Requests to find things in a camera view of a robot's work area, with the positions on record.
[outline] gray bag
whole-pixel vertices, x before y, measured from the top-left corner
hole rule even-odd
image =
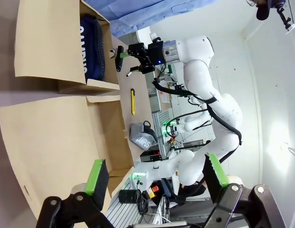
[[[157,136],[153,129],[151,129],[151,123],[149,121],[132,123],[130,125],[129,139],[143,150],[148,150],[158,142]]]

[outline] navy blue bag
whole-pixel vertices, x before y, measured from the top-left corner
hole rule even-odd
[[[98,20],[90,15],[81,17],[80,34],[85,79],[103,81],[105,58],[102,29]]]

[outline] cardboard box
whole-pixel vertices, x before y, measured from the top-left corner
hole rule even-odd
[[[105,80],[84,75],[80,15],[102,21]],[[15,76],[59,80],[59,92],[108,92],[119,90],[109,22],[82,0],[20,0],[16,41]]]
[[[119,95],[65,96],[0,108],[0,128],[15,176],[38,218],[48,196],[65,199],[85,183],[95,159],[110,175],[107,211],[133,172]]]

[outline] wooden table surface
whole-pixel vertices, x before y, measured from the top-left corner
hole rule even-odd
[[[127,50],[128,45],[124,44],[122,41],[114,36],[112,37],[112,40],[114,48],[117,48],[118,45],[122,45],[124,47],[124,51]],[[117,73],[120,86],[122,114],[126,130],[128,131],[128,135],[129,127],[132,123],[142,123],[147,120],[151,123],[152,128],[154,128],[145,75],[140,72],[133,72],[129,77],[126,77],[126,74],[129,72],[130,68],[136,66],[139,66],[139,61],[136,58],[124,58],[122,69],[120,72]],[[132,115],[131,113],[130,90],[132,88],[135,90],[135,115]],[[132,143],[129,138],[128,144],[133,158],[138,158],[144,151],[143,149]]]

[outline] cable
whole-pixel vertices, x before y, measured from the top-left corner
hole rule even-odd
[[[291,13],[292,23],[295,23],[294,16],[292,15],[292,11],[291,11],[290,0],[288,0],[288,4],[289,4],[290,13]]]
[[[161,86],[159,84],[159,82],[157,81],[157,78],[154,79],[154,81],[152,82],[152,84],[155,86],[156,89],[165,92],[167,94],[173,94],[173,95],[180,95],[180,96],[193,96],[195,94],[191,93],[190,91],[187,90],[175,90],[175,89],[168,89],[165,88],[163,86]]]
[[[160,216],[161,218],[163,218],[165,221],[171,222],[170,220],[168,220],[167,218],[163,217],[162,215],[156,214],[156,213],[147,213],[146,215],[155,215],[155,216]]]
[[[204,111],[207,111],[207,109],[202,109],[202,110],[198,110],[198,111],[195,111],[195,112],[191,112],[191,113],[183,114],[183,115],[180,115],[180,116],[177,116],[177,117],[171,119],[171,120],[167,123],[167,125],[166,125],[166,132],[167,132],[167,134],[168,134],[170,137],[174,138],[174,137],[173,137],[173,136],[167,131],[167,127],[170,125],[170,123],[171,123],[172,121],[174,121],[174,120],[176,120],[176,119],[179,119],[179,118],[181,118],[181,117],[187,116],[187,115],[192,115],[192,114],[195,114],[195,113],[202,113],[202,112],[204,112]]]
[[[159,72],[158,77],[160,77],[160,75],[162,73],[164,73],[164,71],[166,70],[166,67],[167,67],[167,63],[161,64],[161,68],[160,68],[160,72]]]
[[[138,205],[139,214],[143,215],[147,213],[148,211],[148,201],[147,199],[143,197],[143,195],[141,194],[141,191],[138,189],[138,184],[139,182],[137,181],[136,189],[137,189],[138,197],[136,199],[136,203]]]
[[[188,101],[188,103],[189,103],[189,104],[191,104],[191,105],[197,105],[197,106],[199,106],[199,107],[200,107],[200,105],[199,105],[199,104],[194,104],[194,103],[190,102],[190,99],[191,99],[190,97],[188,97],[188,99],[187,99],[187,101]]]
[[[184,149],[190,149],[190,148],[196,148],[196,147],[200,147],[200,146],[205,146],[206,144],[199,144],[199,145],[194,145],[194,146],[185,146],[185,147],[180,147],[180,148],[176,148],[176,151],[179,150],[184,150]]]
[[[200,125],[199,127],[194,128],[193,131],[195,131],[195,130],[197,130],[198,128],[201,128],[201,127],[207,127],[207,126],[212,125],[212,123],[205,125],[205,124],[208,123],[209,121],[211,121],[211,120],[208,120],[208,121],[204,122],[202,125]]]
[[[152,216],[152,215],[149,215],[149,216],[150,216],[150,219],[149,219],[149,221],[147,222],[147,221],[146,221],[146,218],[144,217],[145,215],[148,215],[148,214],[142,214],[142,215],[141,215],[141,220],[140,220],[139,223],[141,223],[142,219],[144,219],[144,221],[145,221],[147,224],[149,224],[149,222],[151,221],[151,219],[152,219],[153,216]]]
[[[241,134],[241,132],[239,130],[237,130],[236,128],[232,127],[231,125],[227,124],[221,118],[219,118],[219,116],[215,114],[213,109],[208,104],[207,104],[206,108],[209,111],[211,117],[213,117],[217,122],[219,122],[226,129],[232,131],[233,133],[235,133],[238,136],[239,145],[242,145],[242,134]]]

